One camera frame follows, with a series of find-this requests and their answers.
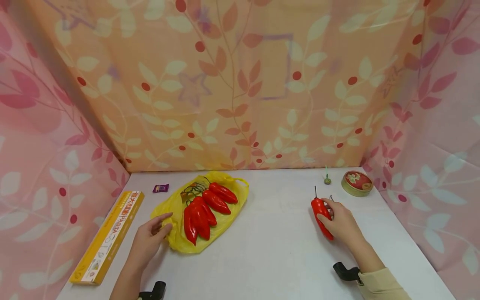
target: tin lid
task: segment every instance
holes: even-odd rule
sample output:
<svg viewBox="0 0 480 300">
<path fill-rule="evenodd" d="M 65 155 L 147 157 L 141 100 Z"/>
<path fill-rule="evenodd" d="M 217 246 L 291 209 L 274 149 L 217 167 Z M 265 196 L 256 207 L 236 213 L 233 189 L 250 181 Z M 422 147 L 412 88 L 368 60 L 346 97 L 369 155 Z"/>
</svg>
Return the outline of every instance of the tin lid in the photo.
<svg viewBox="0 0 480 300">
<path fill-rule="evenodd" d="M 343 176 L 343 179 L 351 188 L 359 192 L 370 192 L 373 188 L 372 180 L 358 171 L 348 171 Z"/>
</svg>

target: yellow box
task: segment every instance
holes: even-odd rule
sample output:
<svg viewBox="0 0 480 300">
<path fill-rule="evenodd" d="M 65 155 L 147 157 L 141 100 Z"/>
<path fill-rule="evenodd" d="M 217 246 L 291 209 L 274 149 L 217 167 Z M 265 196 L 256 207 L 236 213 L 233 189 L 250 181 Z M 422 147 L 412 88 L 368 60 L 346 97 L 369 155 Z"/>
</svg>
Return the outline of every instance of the yellow box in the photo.
<svg viewBox="0 0 480 300">
<path fill-rule="evenodd" d="M 102 283 L 143 199 L 141 191 L 123 192 L 70 276 L 71 283 Z"/>
</svg>

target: hand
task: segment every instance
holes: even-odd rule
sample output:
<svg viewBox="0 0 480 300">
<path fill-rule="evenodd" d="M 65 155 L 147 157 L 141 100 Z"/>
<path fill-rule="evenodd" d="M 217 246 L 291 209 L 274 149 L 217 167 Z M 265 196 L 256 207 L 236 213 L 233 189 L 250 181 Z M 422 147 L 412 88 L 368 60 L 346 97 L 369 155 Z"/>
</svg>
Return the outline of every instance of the hand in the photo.
<svg viewBox="0 0 480 300">
<path fill-rule="evenodd" d="M 327 217 L 317 214 L 317 218 L 330 231 L 334 237 L 340 239 L 347 246 L 359 240 L 364 240 L 363 234 L 353 217 L 351 211 L 343 206 L 340 202 L 322 198 L 326 204 L 326 208 L 332 217 L 330 221 Z"/>
<path fill-rule="evenodd" d="M 171 217 L 172 214 L 167 213 L 157 216 L 138 228 L 126 264 L 142 271 L 146 268 L 158 252 L 165 236 L 172 230 L 171 223 L 162 227 L 162 221 Z"/>
</svg>

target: yellow plastic bag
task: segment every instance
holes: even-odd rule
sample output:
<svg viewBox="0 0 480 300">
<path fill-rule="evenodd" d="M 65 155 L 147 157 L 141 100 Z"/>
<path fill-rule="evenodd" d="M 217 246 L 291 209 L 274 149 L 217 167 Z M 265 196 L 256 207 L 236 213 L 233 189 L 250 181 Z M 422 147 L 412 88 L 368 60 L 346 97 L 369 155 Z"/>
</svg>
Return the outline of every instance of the yellow plastic bag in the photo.
<svg viewBox="0 0 480 300">
<path fill-rule="evenodd" d="M 231 190 L 238 198 L 237 204 L 227 204 L 231 215 L 224 215 L 219 212 L 212 210 L 214 213 L 217 225 L 210 228 L 210 240 L 204 240 L 200 236 L 197 238 L 197 245 L 194 246 L 185 236 L 185 231 L 183 229 L 183 210 L 187 206 L 185 203 L 185 197 L 182 199 L 180 195 L 186 188 L 191 184 L 197 182 L 205 187 L 208 187 L 209 183 L 203 176 L 197 176 L 194 180 L 186 183 L 180 189 L 175 191 L 166 201 L 162 202 L 157 206 L 152 214 L 151 218 L 159 216 L 164 213 L 173 212 L 173 216 L 163 221 L 163 224 L 172 223 L 172 231 L 167 236 L 170 247 L 174 250 L 177 250 L 181 253 L 200 253 L 208 245 L 210 245 L 216 238 L 218 238 L 222 233 L 227 230 L 233 221 L 240 213 L 241 208 L 247 201 L 248 196 L 248 182 L 240 178 L 232 178 L 227 173 L 210 171 L 205 177 L 208 178 L 210 182 L 216 182 L 220 185 L 225 186 Z M 193 200 L 195 196 L 189 194 L 189 200 Z"/>
</svg>

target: small purple packet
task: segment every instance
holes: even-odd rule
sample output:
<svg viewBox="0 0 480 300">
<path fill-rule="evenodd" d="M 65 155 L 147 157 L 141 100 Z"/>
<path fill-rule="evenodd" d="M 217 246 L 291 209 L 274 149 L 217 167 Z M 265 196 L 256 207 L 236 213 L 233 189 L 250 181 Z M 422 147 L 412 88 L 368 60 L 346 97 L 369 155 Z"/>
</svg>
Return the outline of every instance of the small purple packet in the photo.
<svg viewBox="0 0 480 300">
<path fill-rule="evenodd" d="M 153 193 L 157 193 L 157 192 L 168 192 L 168 186 L 170 184 L 157 184 L 154 188 L 153 188 Z"/>
</svg>

